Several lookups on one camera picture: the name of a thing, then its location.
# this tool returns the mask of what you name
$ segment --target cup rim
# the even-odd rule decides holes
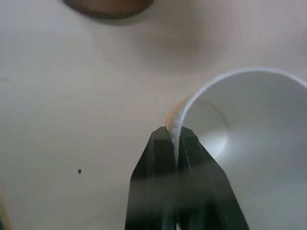
[[[173,141],[174,144],[174,154],[175,158],[177,161],[177,157],[179,154],[179,148],[177,146],[179,145],[179,137],[180,137],[180,132],[183,127],[184,119],[191,108],[191,106],[194,104],[194,102],[209,88],[214,86],[215,84],[219,83],[220,81],[233,77],[239,73],[249,73],[249,72],[267,72],[267,73],[274,73],[274,74],[279,74],[282,75],[283,77],[287,77],[290,80],[293,80],[297,83],[299,83],[301,86],[304,88],[307,88],[307,81],[289,73],[284,70],[280,69],[275,69],[275,68],[267,68],[267,67],[247,67],[247,68],[239,68],[235,69],[223,74],[218,75],[216,78],[213,80],[209,81],[208,83],[204,84],[200,90],[193,94],[191,98],[188,99],[186,104],[182,107],[181,111],[177,114],[175,118],[175,122],[173,123],[173,127],[170,127],[170,137]]]

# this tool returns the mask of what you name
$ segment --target paper cup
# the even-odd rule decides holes
[[[307,83],[264,68],[217,77],[164,120],[190,128],[226,172],[251,230],[307,229]]]

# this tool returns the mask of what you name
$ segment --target white table surface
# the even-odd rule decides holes
[[[121,21],[0,2],[0,196],[14,230],[123,230],[165,112],[246,66],[307,80],[307,1],[159,0]]]

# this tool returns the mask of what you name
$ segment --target brown object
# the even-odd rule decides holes
[[[63,0],[73,9],[93,17],[120,19],[136,15],[154,0]]]
[[[0,227],[4,227],[1,229],[4,230],[11,230],[11,223],[9,221],[9,217],[5,213],[4,205],[0,201]]]
[[[171,110],[169,110],[165,117],[163,118],[163,126],[167,128],[169,131],[170,128],[173,126],[173,123],[175,121],[175,118],[179,111],[186,105],[188,100],[193,96],[193,93],[189,93],[181,102],[177,103]]]

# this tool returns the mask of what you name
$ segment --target wooden object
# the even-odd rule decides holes
[[[4,205],[0,201],[0,230],[11,230],[11,223],[5,212]]]
[[[93,17],[120,19],[136,15],[154,0],[63,0],[73,9]]]

